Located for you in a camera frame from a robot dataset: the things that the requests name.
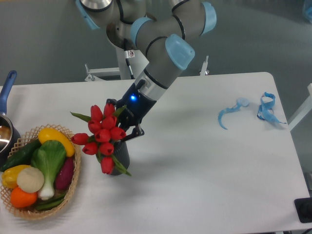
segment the blue handle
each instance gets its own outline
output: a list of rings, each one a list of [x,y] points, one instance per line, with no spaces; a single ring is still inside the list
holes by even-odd
[[[16,71],[10,71],[8,77],[5,80],[0,93],[0,114],[6,114],[6,103],[17,74],[18,73]]]

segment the artificial tulip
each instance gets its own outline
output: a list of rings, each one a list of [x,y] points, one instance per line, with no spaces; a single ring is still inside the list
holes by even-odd
[[[106,142],[100,145],[99,147],[99,151],[103,154],[103,155],[111,155],[114,152],[114,146],[113,144]]]
[[[103,112],[101,109],[97,106],[91,106],[91,120],[95,120],[97,122],[101,122],[103,119]]]
[[[95,138],[97,142],[108,142],[111,139],[111,133],[107,129],[101,129],[97,133],[95,133]]]
[[[95,155],[98,152],[98,144],[95,142],[87,143],[83,148],[82,151],[87,155]]]
[[[102,128],[111,130],[116,126],[117,117],[116,116],[108,116],[102,121]]]
[[[115,112],[115,107],[111,103],[107,103],[104,107],[105,117],[111,116]]]
[[[101,169],[105,174],[111,174],[114,170],[115,163],[111,157],[104,157],[101,161]]]
[[[90,130],[91,133],[97,133],[99,130],[102,129],[102,125],[100,122],[96,121],[96,120],[90,120],[88,122],[88,128]]]
[[[71,140],[74,144],[85,145],[88,143],[88,138],[89,136],[86,133],[77,133],[71,138]]]
[[[114,127],[111,129],[111,137],[113,140],[120,140],[126,136],[126,132],[119,127]]]

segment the bok choy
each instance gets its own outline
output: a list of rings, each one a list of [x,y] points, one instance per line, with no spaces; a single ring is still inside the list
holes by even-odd
[[[34,152],[31,165],[44,175],[44,184],[38,191],[38,197],[48,200],[54,196],[53,183],[66,159],[66,150],[57,140],[48,140]]]

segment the woven basket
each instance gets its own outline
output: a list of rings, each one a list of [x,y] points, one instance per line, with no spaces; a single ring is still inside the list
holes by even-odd
[[[35,129],[31,129],[29,132],[26,132],[25,135],[22,135],[21,138],[18,139],[17,143],[14,144],[14,147],[12,148],[9,157],[16,151],[18,151],[21,147],[23,147],[24,145],[26,145],[27,143],[35,140],[36,138],[38,138],[38,133],[41,129],[43,128],[54,128],[60,132],[62,132],[65,136],[67,136],[67,138],[71,138],[74,134],[69,130],[66,129],[60,125],[46,125],[46,126],[41,126],[41,127],[36,127]],[[69,188],[66,191],[66,195],[64,198],[64,201],[59,204],[57,207],[48,210],[48,211],[42,211],[42,212],[38,212],[34,209],[33,206],[24,208],[24,209],[16,209],[15,207],[12,206],[11,202],[10,202],[10,196],[11,196],[11,191],[12,189],[9,188],[5,188],[3,186],[0,187],[0,196],[1,199],[3,200],[3,203],[5,204],[6,209],[12,213],[14,216],[16,217],[21,217],[23,219],[26,220],[38,220],[38,219],[43,219],[46,217],[49,217],[51,215],[56,214],[59,210],[61,210],[67,203],[68,201],[71,199],[77,182],[78,182],[78,176],[80,173],[80,165],[81,165],[81,153],[80,153],[80,147],[78,145],[74,145],[75,146],[75,155],[74,157],[74,176],[72,179],[72,183],[70,184]],[[55,195],[57,196],[59,194],[64,193],[64,191],[58,191],[55,190]]]

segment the tulip bouquet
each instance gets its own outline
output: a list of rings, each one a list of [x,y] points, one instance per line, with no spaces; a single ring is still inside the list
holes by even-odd
[[[125,166],[119,162],[114,155],[115,146],[126,136],[123,129],[118,127],[118,117],[125,109],[125,106],[115,110],[111,103],[107,103],[104,111],[97,106],[91,106],[91,116],[85,116],[78,113],[71,114],[88,123],[88,128],[93,134],[77,133],[71,140],[74,144],[84,145],[82,151],[88,155],[96,155],[101,164],[102,172],[112,174],[114,168],[120,173],[131,176]]]

